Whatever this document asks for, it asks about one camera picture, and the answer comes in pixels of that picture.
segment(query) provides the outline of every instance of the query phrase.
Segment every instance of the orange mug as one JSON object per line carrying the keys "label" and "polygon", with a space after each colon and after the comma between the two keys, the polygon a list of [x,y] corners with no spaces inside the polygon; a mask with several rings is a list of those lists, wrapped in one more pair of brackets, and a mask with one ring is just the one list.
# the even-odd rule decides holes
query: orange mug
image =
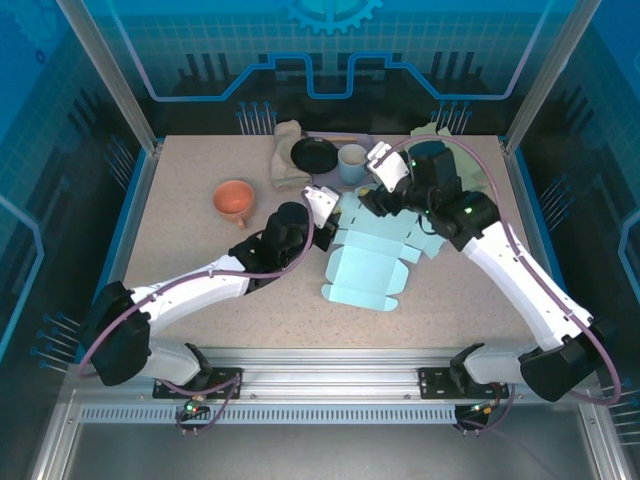
{"label": "orange mug", "polygon": [[245,228],[244,222],[253,215],[254,198],[251,185],[242,180],[230,180],[213,192],[213,206],[226,221]]}

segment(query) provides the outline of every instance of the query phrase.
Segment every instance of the black plate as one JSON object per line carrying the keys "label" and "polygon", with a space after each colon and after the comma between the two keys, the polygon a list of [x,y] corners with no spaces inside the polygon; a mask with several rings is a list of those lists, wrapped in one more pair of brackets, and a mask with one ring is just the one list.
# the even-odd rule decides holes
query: black plate
{"label": "black plate", "polygon": [[291,149],[291,160],[303,172],[327,173],[338,165],[338,149],[324,138],[303,138]]}

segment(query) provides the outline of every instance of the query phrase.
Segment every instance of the table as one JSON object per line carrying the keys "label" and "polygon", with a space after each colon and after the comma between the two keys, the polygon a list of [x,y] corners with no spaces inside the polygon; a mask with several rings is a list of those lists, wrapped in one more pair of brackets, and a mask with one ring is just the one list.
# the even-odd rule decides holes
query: table
{"label": "table", "polygon": [[[377,136],[391,143],[404,137]],[[524,229],[495,136],[459,137],[488,163],[518,236]],[[169,136],[153,179],[125,277],[147,285],[210,263],[260,230],[299,191],[277,193],[269,179],[270,136]],[[211,202],[220,183],[239,178],[256,193],[246,230],[220,219]],[[439,348],[474,342],[532,340],[525,322],[476,265],[448,244],[433,260],[408,264],[405,290],[392,312],[325,300],[329,255],[313,248],[289,275],[248,296],[200,310],[160,336],[201,347]]]}

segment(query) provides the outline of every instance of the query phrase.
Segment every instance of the enclosure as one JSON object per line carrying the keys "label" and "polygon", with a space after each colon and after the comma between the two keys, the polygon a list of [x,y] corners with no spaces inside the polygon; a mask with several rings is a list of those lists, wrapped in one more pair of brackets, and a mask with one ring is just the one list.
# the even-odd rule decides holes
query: enclosure
{"label": "enclosure", "polygon": [[[635,478],[640,4],[0,5],[6,478]],[[275,126],[291,120],[367,148],[430,124],[478,152],[533,258],[615,324],[606,348],[620,401],[549,403],[518,385],[497,435],[452,428],[456,406],[475,402],[421,398],[418,369],[532,335],[441,243],[405,262],[393,311],[325,295],[329,256],[313,250],[291,278],[166,329],[245,372],[239,398],[198,438],[182,438],[181,402],[154,399],[153,379],[78,379],[78,328],[105,285],[210,263],[299,198],[301,188],[276,190],[271,170]],[[469,181],[488,189],[481,177]],[[246,230],[211,204],[231,178],[255,190]],[[613,391],[606,369],[581,389]]]}

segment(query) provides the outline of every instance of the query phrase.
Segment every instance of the gear logo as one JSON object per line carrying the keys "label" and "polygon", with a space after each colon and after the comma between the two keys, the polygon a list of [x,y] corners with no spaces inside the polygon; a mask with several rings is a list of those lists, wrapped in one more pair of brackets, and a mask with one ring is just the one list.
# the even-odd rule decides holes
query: gear logo
{"label": "gear logo", "polygon": [[11,12],[22,33],[36,47],[55,38],[58,13],[55,0],[0,0],[0,12]]}
{"label": "gear logo", "polygon": [[283,0],[282,6],[289,20],[298,20],[302,28],[333,35],[336,30],[360,28],[360,21],[373,18],[373,9],[382,7],[382,0]]}

